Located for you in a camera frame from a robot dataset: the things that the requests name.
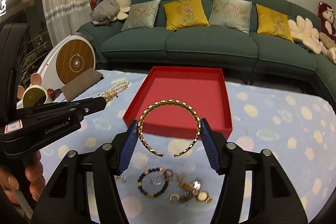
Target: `light blue blanket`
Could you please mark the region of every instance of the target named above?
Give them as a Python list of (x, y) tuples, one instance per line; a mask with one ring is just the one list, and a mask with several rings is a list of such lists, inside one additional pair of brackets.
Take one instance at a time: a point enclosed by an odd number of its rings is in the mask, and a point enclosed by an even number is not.
[[(55, 168), (69, 150), (79, 153), (94, 151), (111, 142), (117, 133), (127, 127), (122, 117), (135, 93), (146, 77), (140, 73), (101, 70), (104, 79), (80, 95), (76, 100), (97, 96), (115, 83), (129, 80), (130, 84), (119, 98), (113, 99), (106, 109), (85, 117), (82, 128), (41, 150), (44, 175), (48, 181)], [(233, 132), (229, 141), (245, 150), (260, 152), (270, 149), (293, 183), (308, 220), (312, 220), (330, 197), (336, 186), (336, 116), (325, 100), (305, 94), (226, 83), (230, 101)], [(186, 148), (190, 140), (145, 135), (147, 142), (166, 156), (149, 153), (139, 141), (129, 168), (125, 171), (128, 182), (117, 181), (120, 198), (130, 224), (205, 224), (210, 223), (223, 183), (211, 169), (203, 145), (198, 141), (186, 155), (173, 154)], [(187, 181), (200, 178), (202, 189), (213, 197), (210, 204), (191, 200), (185, 204), (170, 203), (173, 193), (183, 194), (177, 182), (171, 182), (166, 192), (156, 199), (145, 198), (137, 189), (137, 179), (148, 168), (164, 167), (175, 172), (186, 172)], [(155, 193), (162, 186), (143, 180), (143, 187)], [(92, 220), (99, 222), (93, 192), (92, 176), (88, 187)], [(251, 172), (247, 172), (241, 221), (247, 219), (251, 195)]]

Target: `brown cloth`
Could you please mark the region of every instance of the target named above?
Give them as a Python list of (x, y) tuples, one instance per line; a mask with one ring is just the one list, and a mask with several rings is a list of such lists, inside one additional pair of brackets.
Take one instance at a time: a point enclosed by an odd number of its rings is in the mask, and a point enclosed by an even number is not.
[(93, 68), (89, 68), (71, 82), (67, 83), (61, 90), (67, 101), (70, 102), (84, 91), (97, 84), (102, 78), (103, 75), (100, 72)]

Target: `throw pillow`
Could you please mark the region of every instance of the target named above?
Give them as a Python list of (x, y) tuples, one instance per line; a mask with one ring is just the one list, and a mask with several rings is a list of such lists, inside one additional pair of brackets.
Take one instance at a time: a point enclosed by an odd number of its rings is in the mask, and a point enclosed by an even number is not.
[(201, 0), (178, 0), (164, 4), (163, 7), (167, 17), (167, 30), (210, 25)]
[(152, 28), (161, 0), (153, 0), (131, 5), (128, 17), (121, 29), (127, 31), (139, 28)]
[(288, 25), (288, 17), (278, 11), (257, 4), (258, 33), (281, 37), (294, 42)]
[(246, 0), (213, 0), (209, 24), (250, 32), (252, 2)]

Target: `dark bead bracelet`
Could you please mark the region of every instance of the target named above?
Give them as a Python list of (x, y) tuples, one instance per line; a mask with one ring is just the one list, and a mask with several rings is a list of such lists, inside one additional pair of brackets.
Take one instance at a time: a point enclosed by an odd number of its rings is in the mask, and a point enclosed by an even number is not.
[[(142, 179), (147, 176), (148, 174), (152, 173), (152, 172), (162, 172), (164, 177), (165, 177), (165, 184), (163, 185), (162, 189), (155, 193), (154, 195), (148, 194), (143, 188), (142, 188)], [(166, 169), (164, 168), (153, 168), (153, 169), (148, 169), (146, 172), (142, 173), (138, 179), (138, 189), (140, 190), (141, 193), (143, 193), (147, 198), (157, 198), (158, 196), (160, 196), (161, 194), (163, 194), (165, 192), (165, 190), (167, 189), (168, 185), (169, 185), (169, 177), (168, 174), (166, 172)]]

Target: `human hand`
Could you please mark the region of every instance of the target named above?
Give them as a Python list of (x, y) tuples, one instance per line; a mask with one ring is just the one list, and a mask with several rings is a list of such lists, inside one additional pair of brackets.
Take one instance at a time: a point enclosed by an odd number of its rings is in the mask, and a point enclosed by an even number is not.
[[(35, 152), (32, 155), (32, 160), (26, 167), (25, 173), (27, 179), (31, 182), (29, 190), (33, 199), (38, 201), (43, 189), (45, 188), (45, 180), (43, 177), (43, 166), (40, 162), (41, 153)], [(18, 190), (19, 184), (16, 178), (10, 174), (4, 167), (0, 166), (0, 184), (6, 193), (8, 199), (14, 203), (19, 204), (16, 197), (11, 190)]]

